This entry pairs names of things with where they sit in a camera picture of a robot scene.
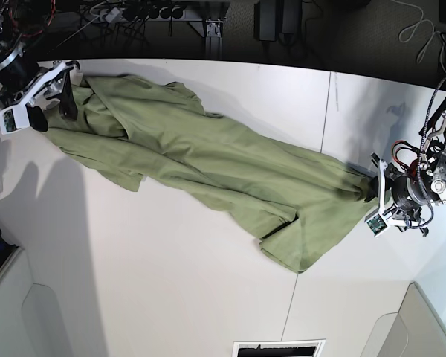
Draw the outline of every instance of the table surface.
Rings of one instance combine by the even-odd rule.
[[[372,152],[389,159],[395,140],[418,145],[432,94],[271,65],[81,65],[85,75],[183,82],[209,112],[366,168]],[[327,338],[324,357],[359,356],[377,319],[398,310],[413,279],[446,322],[446,207],[436,209],[425,239],[395,229],[373,239],[361,222],[297,276],[261,254],[225,213],[151,179],[127,192],[27,129],[0,135],[0,223],[28,251],[34,280],[56,292],[76,356],[141,356],[144,343],[158,356],[222,357],[234,341],[301,338]]]

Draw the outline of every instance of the green fabric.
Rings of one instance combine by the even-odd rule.
[[[57,108],[46,112],[45,136],[63,152],[127,190],[149,176],[229,212],[261,240],[264,254],[292,271],[305,271],[369,210],[365,176],[206,113],[180,83],[92,77],[74,97],[77,122]]]

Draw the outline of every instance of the floor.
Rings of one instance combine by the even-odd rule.
[[[418,143],[432,94],[272,65],[81,64],[86,75],[181,81],[208,111],[366,168],[372,152],[388,159],[396,139]],[[0,226],[26,249],[34,280],[56,292],[76,356],[223,357],[234,341],[319,338],[327,339],[324,357],[359,356],[412,280],[446,323],[446,207],[436,209],[427,238],[391,230],[374,239],[361,222],[295,275],[261,254],[226,214],[150,178],[127,192],[24,130],[0,136]]]
[[[254,5],[252,1],[232,3],[224,25],[223,60],[252,62],[294,67],[325,69],[385,80],[436,86],[441,75],[438,66],[441,42],[435,37],[421,63],[416,57],[430,38],[431,27],[422,24],[408,43],[398,41],[399,32],[420,19],[418,9],[392,0],[371,0],[360,10],[348,11],[335,7],[331,0],[308,0],[303,3],[302,32],[308,47],[297,43],[291,50],[272,42],[264,51],[254,39]],[[438,0],[409,0],[424,9],[424,17],[439,23]],[[186,23],[174,22],[172,36],[169,24],[149,22],[145,30],[147,44],[128,42],[116,33],[99,39],[100,30],[88,27],[79,36],[56,47],[68,34],[45,38],[39,50],[41,60],[60,58],[181,58],[204,59],[201,37]]]

